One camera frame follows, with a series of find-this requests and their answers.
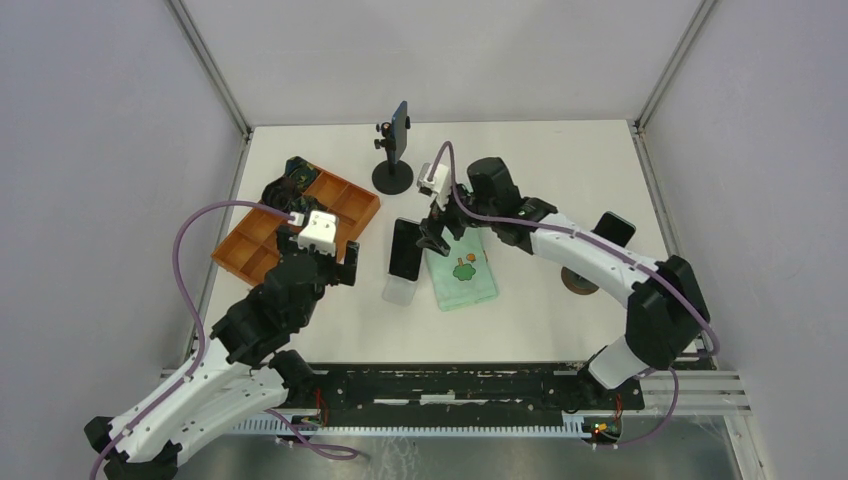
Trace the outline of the black smartphone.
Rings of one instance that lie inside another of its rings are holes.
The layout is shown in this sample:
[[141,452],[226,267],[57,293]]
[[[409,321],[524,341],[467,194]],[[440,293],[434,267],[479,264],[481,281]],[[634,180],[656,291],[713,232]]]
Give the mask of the black smartphone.
[[417,222],[398,218],[394,222],[388,273],[404,280],[417,282],[420,275],[422,238]]

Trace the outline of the white folding phone stand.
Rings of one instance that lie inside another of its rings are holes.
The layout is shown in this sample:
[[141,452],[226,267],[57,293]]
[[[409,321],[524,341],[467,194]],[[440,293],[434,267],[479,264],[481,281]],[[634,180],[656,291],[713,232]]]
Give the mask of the white folding phone stand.
[[407,307],[411,305],[416,290],[416,281],[390,275],[383,289],[382,299],[398,306]]

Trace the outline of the black clamp phone stand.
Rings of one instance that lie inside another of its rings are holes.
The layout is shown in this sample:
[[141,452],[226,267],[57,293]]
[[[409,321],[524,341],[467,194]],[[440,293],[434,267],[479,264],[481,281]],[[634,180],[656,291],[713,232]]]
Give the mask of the black clamp phone stand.
[[374,187],[386,195],[398,195],[410,188],[413,181],[411,166],[401,160],[397,163],[392,161],[394,142],[391,139],[391,121],[376,125],[381,135],[373,141],[374,148],[383,150],[386,160],[379,163],[372,171],[372,183]]

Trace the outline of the blue smartphone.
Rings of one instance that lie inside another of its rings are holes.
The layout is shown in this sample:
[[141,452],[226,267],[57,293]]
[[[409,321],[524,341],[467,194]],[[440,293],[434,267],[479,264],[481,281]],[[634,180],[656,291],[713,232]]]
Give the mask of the blue smartphone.
[[397,163],[401,160],[407,147],[408,130],[411,127],[408,115],[408,102],[403,100],[396,108],[391,118],[391,139],[394,142],[392,161]]

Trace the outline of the brown round base stand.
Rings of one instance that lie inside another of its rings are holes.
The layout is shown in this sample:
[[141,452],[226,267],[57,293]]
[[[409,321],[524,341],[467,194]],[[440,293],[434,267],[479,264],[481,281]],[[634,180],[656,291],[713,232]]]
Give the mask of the brown round base stand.
[[591,295],[599,290],[597,285],[566,267],[561,269],[561,280],[569,291],[577,295]]

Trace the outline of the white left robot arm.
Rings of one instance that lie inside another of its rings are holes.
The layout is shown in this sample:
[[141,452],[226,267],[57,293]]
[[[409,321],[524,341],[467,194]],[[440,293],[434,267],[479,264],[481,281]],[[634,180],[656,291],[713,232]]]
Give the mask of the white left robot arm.
[[94,474],[109,479],[172,479],[218,437],[264,410],[306,405],[313,373],[294,350],[331,286],[356,281],[359,244],[342,258],[322,229],[277,231],[278,263],[217,321],[203,348],[147,398],[115,417],[84,428],[98,453]]

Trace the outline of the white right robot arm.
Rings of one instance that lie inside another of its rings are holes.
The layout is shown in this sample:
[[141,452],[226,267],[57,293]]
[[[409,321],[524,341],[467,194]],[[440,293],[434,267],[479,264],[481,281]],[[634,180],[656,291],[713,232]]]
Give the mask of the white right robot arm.
[[468,229],[488,228],[502,243],[572,271],[625,308],[624,333],[580,370],[577,392],[585,405],[602,408],[625,381],[669,368],[707,331],[706,303],[685,259],[656,260],[579,227],[555,206],[521,195],[499,157],[473,162],[467,174],[469,186],[456,182],[449,164],[422,167],[417,187],[431,206],[419,246],[447,256],[445,231],[460,239]]

